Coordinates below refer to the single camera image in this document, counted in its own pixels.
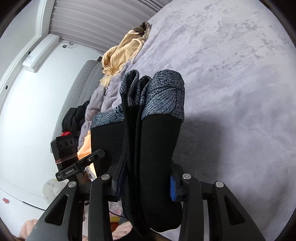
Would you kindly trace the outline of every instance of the metal screw head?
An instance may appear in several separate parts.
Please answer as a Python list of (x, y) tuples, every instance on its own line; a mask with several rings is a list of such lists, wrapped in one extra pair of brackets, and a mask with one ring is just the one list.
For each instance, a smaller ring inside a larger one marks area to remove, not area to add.
[(222, 187), (224, 187), (224, 183), (218, 181), (218, 182), (216, 182), (216, 187), (218, 187), (218, 188), (222, 188)]
[(73, 188), (76, 186), (76, 182), (69, 182), (68, 187)]
[(182, 178), (185, 179), (185, 180), (189, 180), (189, 179), (191, 179), (191, 175), (188, 174), (188, 173), (184, 173), (184, 174), (182, 175)]
[(104, 174), (101, 177), (102, 180), (108, 180), (109, 178), (110, 178), (110, 175), (109, 174)]

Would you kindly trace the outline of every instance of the red object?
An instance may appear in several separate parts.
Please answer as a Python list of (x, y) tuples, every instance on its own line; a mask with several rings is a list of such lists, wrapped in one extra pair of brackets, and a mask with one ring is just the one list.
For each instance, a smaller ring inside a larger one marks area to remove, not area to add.
[(61, 137), (63, 137), (63, 136), (67, 136), (67, 135), (72, 135), (72, 133), (69, 132), (69, 131), (65, 131), (65, 132), (63, 132), (63, 133), (61, 134)]
[(10, 201), (9, 201), (8, 199), (6, 199), (6, 198), (3, 198), (2, 200), (3, 200), (3, 202), (5, 202), (6, 204), (9, 204), (9, 203), (10, 203)]
[(115, 229), (118, 227), (119, 223), (110, 223), (111, 225), (111, 232), (114, 232)]

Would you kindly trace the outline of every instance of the red sticker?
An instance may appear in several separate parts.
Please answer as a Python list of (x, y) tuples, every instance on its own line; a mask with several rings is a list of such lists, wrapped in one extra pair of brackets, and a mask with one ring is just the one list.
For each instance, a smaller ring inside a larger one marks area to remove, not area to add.
[(5, 202), (6, 204), (9, 204), (9, 203), (10, 203), (10, 201), (9, 201), (8, 199), (6, 199), (6, 198), (3, 198), (2, 200), (3, 200), (3, 202)]

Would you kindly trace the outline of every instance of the black bracket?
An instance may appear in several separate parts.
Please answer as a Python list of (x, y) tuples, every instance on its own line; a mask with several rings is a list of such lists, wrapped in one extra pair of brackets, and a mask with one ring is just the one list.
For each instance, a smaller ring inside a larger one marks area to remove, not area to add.
[(64, 170), (57, 172), (56, 178), (59, 182), (66, 180), (77, 173), (83, 172), (85, 170), (85, 167), (92, 164), (95, 160), (103, 158), (104, 156), (105, 156), (105, 151), (102, 149), (99, 149), (94, 153), (91, 153), (88, 156), (82, 158), (81, 160), (74, 163), (73, 165), (65, 168)]
[[(72, 167), (82, 170), (83, 165), (103, 156), (104, 151), (99, 150)], [(118, 200), (126, 178), (125, 168), (126, 153), (123, 153), (118, 165), (111, 166), (108, 174), (84, 184), (69, 182), (41, 216), (27, 241), (81, 241), (83, 209), (87, 200), (89, 241), (112, 241), (108, 201)], [(176, 202), (184, 202), (179, 241), (204, 240), (203, 200), (208, 203), (210, 241), (265, 241), (254, 221), (223, 182), (200, 182), (176, 164), (171, 170), (171, 184), (175, 190), (172, 196)], [(121, 241), (153, 240), (151, 234), (141, 238), (132, 230)]]

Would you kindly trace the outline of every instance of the wall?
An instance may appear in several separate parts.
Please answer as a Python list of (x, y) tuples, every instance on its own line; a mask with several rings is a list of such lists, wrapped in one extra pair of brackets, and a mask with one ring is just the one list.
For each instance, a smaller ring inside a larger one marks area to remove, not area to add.
[(43, 185), (57, 172), (50, 142), (62, 106), (85, 62), (102, 56), (84, 45), (63, 45), (36, 73), (20, 71), (0, 114), (0, 189), (43, 209)]
[(38, 7), (39, 0), (32, 0), (0, 38), (0, 79), (16, 55), (35, 36)]
[[(22, 22), (26, 23), (25, 19), (30, 16), (30, 18), (32, 19), (31, 24), (33, 24), (32, 28), (35, 28), (36, 32), (35, 35), (33, 35), (27, 43), (25, 43), (25, 41), (22, 42), (23, 44), (25, 44), (25, 46), (19, 51), (19, 53), (16, 54), (16, 56), (14, 56), (16, 51), (8, 47), (10, 44), (9, 41), (2, 43), (2, 48), (9, 50), (9, 56), (11, 56), (11, 59), (13, 57), (14, 58), (8, 68), (5, 70), (4, 74), (1, 73), (2, 78), (0, 79), (0, 110), (3, 107), (5, 99), (14, 80), (22, 69), (22, 63), (28, 56), (29, 51), (32, 51), (48, 35), (50, 16), (52, 14), (54, 1), (55, 0), (33, 0), (33, 4), (38, 5), (37, 13), (35, 14), (34, 12), (34, 14), (31, 15), (31, 12), (28, 12), (24, 15), (23, 18), (20, 18), (18, 24), (21, 25)], [(17, 30), (18, 31), (15, 32), (12, 31), (11, 34), (14, 36), (14, 39), (15, 37), (17, 37), (18, 39), (22, 39), (23, 36), (19, 34), (19, 32), (21, 31), (19, 29)]]
[(0, 217), (16, 237), (19, 237), (20, 230), (26, 221), (39, 219), (44, 212), (15, 199), (1, 189), (0, 197), (1, 201), (5, 200), (5, 202), (0, 202)]

